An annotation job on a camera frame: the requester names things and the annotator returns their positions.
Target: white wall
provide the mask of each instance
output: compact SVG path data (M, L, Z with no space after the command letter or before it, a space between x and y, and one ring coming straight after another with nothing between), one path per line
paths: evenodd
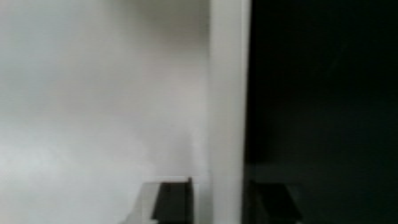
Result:
M250 0L211 0L213 224L241 223L248 13Z
M206 180L206 77L206 0L0 2L0 223L119 223Z

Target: black object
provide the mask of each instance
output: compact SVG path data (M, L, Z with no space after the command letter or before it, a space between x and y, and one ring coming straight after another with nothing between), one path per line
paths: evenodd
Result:
M302 214L284 184L250 182L247 206L247 223L298 224L302 222Z
M305 224L398 222L396 9L252 0L245 179L300 185Z
M193 186L184 183L161 183L152 219L158 224L193 224Z

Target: white surface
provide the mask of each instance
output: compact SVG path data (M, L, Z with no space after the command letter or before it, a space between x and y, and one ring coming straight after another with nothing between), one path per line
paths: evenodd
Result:
M211 0L213 224L241 222L248 0Z
M206 7L0 2L0 223L119 223L142 181L206 180Z

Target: black surface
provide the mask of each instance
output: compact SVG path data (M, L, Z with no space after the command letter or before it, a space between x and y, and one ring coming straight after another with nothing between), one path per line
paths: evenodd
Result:
M398 220L398 1L254 0L245 179L305 223Z
M193 223L192 182L161 183L154 204L152 219L160 224Z
M250 224L296 224L302 214L284 184L259 184L250 182Z

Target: black panel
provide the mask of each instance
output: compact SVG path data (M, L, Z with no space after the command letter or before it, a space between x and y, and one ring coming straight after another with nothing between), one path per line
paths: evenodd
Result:
M158 224L193 224L192 182L161 183L152 219Z
M396 223L396 1L254 0L245 165L305 223Z

